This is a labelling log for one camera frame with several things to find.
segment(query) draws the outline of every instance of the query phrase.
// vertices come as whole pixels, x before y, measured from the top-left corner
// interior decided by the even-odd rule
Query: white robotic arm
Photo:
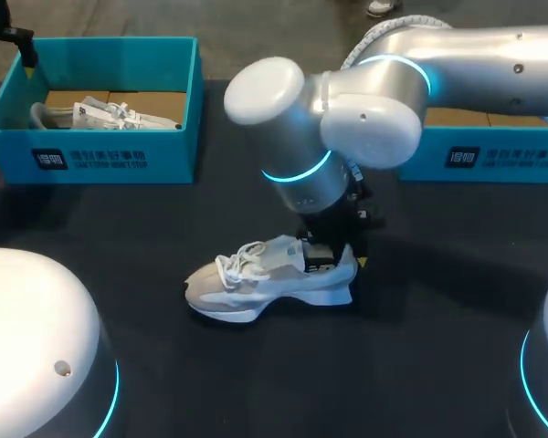
[[[346,159],[389,169],[409,160],[428,107],[548,118],[548,26],[452,29],[425,16],[374,27],[343,69],[305,77],[262,59],[225,95],[264,176],[303,217],[336,210]]]

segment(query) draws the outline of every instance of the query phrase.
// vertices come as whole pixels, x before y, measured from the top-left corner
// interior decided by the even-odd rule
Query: white sneaker
[[[243,245],[230,257],[218,255],[186,280],[185,298],[203,315],[226,322],[250,322],[280,297],[294,297],[314,306],[352,302],[349,285],[357,260],[346,246],[340,263],[305,272],[301,240],[281,235],[267,242]]]
[[[367,6],[367,15],[380,18],[402,4],[402,0],[374,0]]]
[[[34,129],[73,130],[178,130],[181,125],[173,120],[141,114],[128,109],[126,103],[100,102],[86,97],[73,108],[51,109],[43,103],[30,108],[30,124]]]

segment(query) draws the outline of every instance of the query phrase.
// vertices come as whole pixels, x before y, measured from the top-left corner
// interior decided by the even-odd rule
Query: cardboard
[[[464,109],[430,108],[425,118],[427,126],[490,126],[484,112]]]
[[[427,126],[512,126],[548,128],[548,123],[538,117],[503,116],[464,109],[431,108],[425,119]]]
[[[488,114],[491,126],[521,126],[531,128],[548,128],[548,123],[539,117],[501,116]]]
[[[75,102],[81,102],[87,96],[107,102],[109,95],[109,91],[49,91],[45,105],[49,108],[71,108]]]
[[[186,93],[135,92],[110,93],[108,102],[128,104],[128,109],[151,116],[166,117],[183,124]]]

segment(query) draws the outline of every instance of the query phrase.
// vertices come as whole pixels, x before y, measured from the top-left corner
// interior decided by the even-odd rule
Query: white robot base
[[[0,438],[118,438],[120,370],[87,289],[0,249]]]
[[[548,438],[548,294],[522,343],[507,417],[514,438]]]

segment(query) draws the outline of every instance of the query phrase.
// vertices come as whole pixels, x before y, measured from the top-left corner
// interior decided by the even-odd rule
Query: blue cardboard box
[[[191,37],[37,38],[0,88],[0,168],[12,184],[192,183],[203,74]],[[50,90],[184,92],[180,130],[29,130]]]
[[[402,181],[548,183],[548,128],[425,127]]]

